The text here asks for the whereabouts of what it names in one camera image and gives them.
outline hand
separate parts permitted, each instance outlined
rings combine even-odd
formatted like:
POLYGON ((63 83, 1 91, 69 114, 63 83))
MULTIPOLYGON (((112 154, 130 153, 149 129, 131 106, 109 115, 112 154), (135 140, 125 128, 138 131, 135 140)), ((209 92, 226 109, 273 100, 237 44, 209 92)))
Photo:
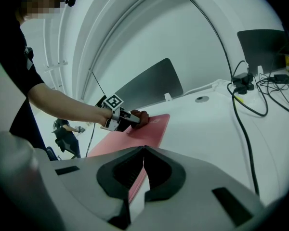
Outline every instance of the hand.
POLYGON ((99 116, 98 116, 99 119, 97 123, 100 124, 102 127, 104 127, 106 125, 107 120, 111 118, 112 111, 110 109, 102 109, 102 108, 97 108, 97 109, 99 113, 99 116))
POLYGON ((79 127, 79 133, 83 133, 86 129, 79 127))
POLYGON ((132 110, 131 114, 140 118, 140 123, 132 125, 132 128, 139 129, 149 123, 149 115, 146 111, 132 110))

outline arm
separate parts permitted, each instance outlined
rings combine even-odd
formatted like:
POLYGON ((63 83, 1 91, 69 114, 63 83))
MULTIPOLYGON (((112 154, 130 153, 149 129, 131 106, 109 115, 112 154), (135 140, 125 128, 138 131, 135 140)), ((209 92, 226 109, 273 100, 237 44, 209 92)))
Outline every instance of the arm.
POLYGON ((72 128, 72 127, 70 127, 68 125, 63 125, 62 127, 64 127, 66 129, 66 131, 79 133, 79 130, 77 130, 75 128, 72 128))
POLYGON ((78 102, 44 83, 31 88, 28 97, 40 110, 64 120, 94 122, 104 126, 112 116, 111 110, 78 102))

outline pink cutting board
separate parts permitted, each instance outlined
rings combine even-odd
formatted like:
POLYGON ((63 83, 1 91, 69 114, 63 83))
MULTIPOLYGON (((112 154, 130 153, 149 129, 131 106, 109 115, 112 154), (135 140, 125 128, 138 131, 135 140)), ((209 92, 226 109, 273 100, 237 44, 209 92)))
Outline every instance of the pink cutting board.
MULTIPOLYGON (((88 154, 98 156, 120 151, 129 147, 148 145, 159 147, 170 115, 163 114, 149 118, 149 123, 141 129, 127 128, 124 132, 110 132, 88 154)), ((133 200, 146 176, 143 168, 129 191, 129 203, 133 200)))

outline white curved wall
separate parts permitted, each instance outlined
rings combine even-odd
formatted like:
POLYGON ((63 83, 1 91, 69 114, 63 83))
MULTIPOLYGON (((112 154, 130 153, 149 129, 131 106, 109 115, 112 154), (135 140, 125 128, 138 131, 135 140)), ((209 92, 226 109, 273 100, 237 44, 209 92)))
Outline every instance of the white curved wall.
POLYGON ((171 60, 184 92, 230 79, 219 40, 189 0, 144 1, 118 26, 93 72, 110 95, 164 58, 171 60))
MULTIPOLYGON (((136 0, 77 0, 71 9, 66 29, 65 81, 67 93, 80 98, 87 71, 106 36, 106 31, 136 0), (88 38, 90 32, 94 37, 88 38)), ((281 22, 265 0, 195 0, 219 32, 228 52, 232 68, 244 59, 237 32, 247 29, 282 29, 281 22)))

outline person in background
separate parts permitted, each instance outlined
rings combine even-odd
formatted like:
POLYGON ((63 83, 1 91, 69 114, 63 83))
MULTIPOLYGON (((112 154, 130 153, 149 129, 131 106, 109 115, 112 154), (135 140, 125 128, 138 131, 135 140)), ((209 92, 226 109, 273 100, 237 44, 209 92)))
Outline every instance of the person in background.
POLYGON ((84 128, 72 128, 67 120, 56 119, 53 123, 53 133, 56 135, 56 144, 60 147, 61 151, 65 150, 74 154, 77 158, 81 158, 79 151, 79 143, 73 132, 82 133, 84 128))

